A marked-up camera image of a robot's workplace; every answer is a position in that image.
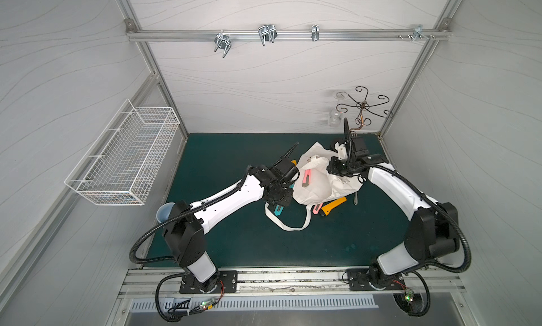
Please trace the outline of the pink art knife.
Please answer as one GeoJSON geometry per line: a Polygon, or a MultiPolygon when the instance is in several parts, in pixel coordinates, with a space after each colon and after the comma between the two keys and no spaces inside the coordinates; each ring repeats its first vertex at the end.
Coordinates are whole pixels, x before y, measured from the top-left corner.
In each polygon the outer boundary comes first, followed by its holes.
{"type": "Polygon", "coordinates": [[[312,169],[306,169],[303,173],[302,187],[307,188],[311,184],[312,169]]]}

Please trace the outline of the white printed tote bag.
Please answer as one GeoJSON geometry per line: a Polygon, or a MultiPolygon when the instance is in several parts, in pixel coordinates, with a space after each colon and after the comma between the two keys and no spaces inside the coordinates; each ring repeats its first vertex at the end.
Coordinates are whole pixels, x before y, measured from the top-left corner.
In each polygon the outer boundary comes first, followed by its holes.
{"type": "Polygon", "coordinates": [[[362,187],[357,178],[335,176],[327,172],[327,166],[332,157],[338,157],[337,152],[325,149],[316,142],[307,152],[302,154],[297,163],[300,177],[293,185],[293,199],[306,207],[306,217],[302,227],[287,226],[274,215],[274,210],[269,209],[268,206],[265,206],[266,217],[284,231],[302,231],[311,222],[314,205],[328,203],[357,192],[362,187]],[[313,170],[312,179],[310,186],[303,188],[303,173],[306,169],[313,170]]]}

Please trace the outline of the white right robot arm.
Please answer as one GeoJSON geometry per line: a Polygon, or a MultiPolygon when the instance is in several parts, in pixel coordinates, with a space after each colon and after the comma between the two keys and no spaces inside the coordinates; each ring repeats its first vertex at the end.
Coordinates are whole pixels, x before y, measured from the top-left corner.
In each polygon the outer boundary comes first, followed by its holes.
{"type": "Polygon", "coordinates": [[[471,267],[471,248],[459,226],[455,206],[427,196],[381,155],[355,161],[332,157],[327,171],[379,187],[409,221],[403,241],[370,265],[366,281],[375,289],[382,290],[399,275],[424,267],[456,274],[471,267]]]}

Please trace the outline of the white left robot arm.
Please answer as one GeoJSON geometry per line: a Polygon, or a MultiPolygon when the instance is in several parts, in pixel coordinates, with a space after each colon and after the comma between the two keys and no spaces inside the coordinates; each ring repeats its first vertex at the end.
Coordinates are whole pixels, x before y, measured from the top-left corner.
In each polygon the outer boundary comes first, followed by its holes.
{"type": "Polygon", "coordinates": [[[130,261],[138,265],[175,262],[195,279],[194,285],[198,290],[211,292],[219,284],[220,272],[207,253],[206,234],[231,214],[259,200],[265,200],[269,206],[288,206],[299,169],[292,162],[287,162],[286,166],[285,169],[248,166],[239,181],[214,196],[191,205],[184,201],[175,203],[165,221],[145,232],[134,243],[129,252],[130,261]],[[159,229],[164,229],[163,238],[171,254],[138,257],[138,249],[159,229]]]}

